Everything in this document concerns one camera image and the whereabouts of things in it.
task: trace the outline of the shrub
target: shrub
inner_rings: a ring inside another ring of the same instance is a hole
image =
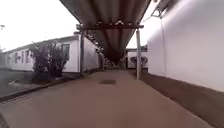
[[[135,67],[137,67],[137,57],[131,57],[131,62],[135,65]],[[148,62],[148,59],[145,56],[141,57],[141,67],[144,67],[145,64]]]
[[[34,81],[45,81],[46,74],[50,77],[62,76],[63,68],[68,61],[68,54],[62,47],[56,43],[38,43],[32,45],[30,51],[34,59]]]

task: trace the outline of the window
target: window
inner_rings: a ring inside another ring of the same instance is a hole
[[[62,44],[62,50],[64,51],[65,55],[67,56],[67,59],[69,60],[70,44]]]
[[[30,63],[30,57],[29,57],[29,55],[30,55],[30,51],[27,50],[26,51],[26,63]]]
[[[7,64],[10,64],[11,58],[9,55],[7,55]]]
[[[24,51],[22,51],[22,63],[24,62]]]
[[[14,55],[14,60],[15,60],[15,64],[17,64],[17,60],[18,60],[18,53],[17,52]]]

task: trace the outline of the sky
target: sky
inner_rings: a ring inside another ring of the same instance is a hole
[[[0,0],[0,46],[5,51],[47,39],[73,35],[78,21],[59,0]],[[142,23],[141,45],[159,26],[158,18]],[[136,35],[128,48],[136,47]]]

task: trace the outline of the white building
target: white building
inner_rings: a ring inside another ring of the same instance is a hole
[[[223,12],[223,0],[178,0],[148,42],[148,72],[224,92]]]
[[[134,63],[131,61],[132,57],[136,57],[137,56],[137,49],[127,49],[126,50],[126,67],[129,69],[133,69],[136,68]],[[141,49],[141,56],[142,57],[146,57],[147,58],[147,48],[146,49]],[[148,62],[142,67],[142,68],[148,68]]]
[[[67,61],[64,72],[80,72],[80,35],[51,39],[39,43],[53,43],[68,49],[69,60]],[[33,71],[34,60],[29,51],[29,44],[4,53],[4,67],[11,70]],[[84,38],[84,70],[99,68],[99,55],[96,52],[98,47],[87,38]]]

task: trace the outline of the walkway roof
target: walkway roof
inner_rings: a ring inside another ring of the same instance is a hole
[[[151,0],[60,0],[84,27],[138,25]],[[134,29],[88,30],[112,61],[123,57]]]

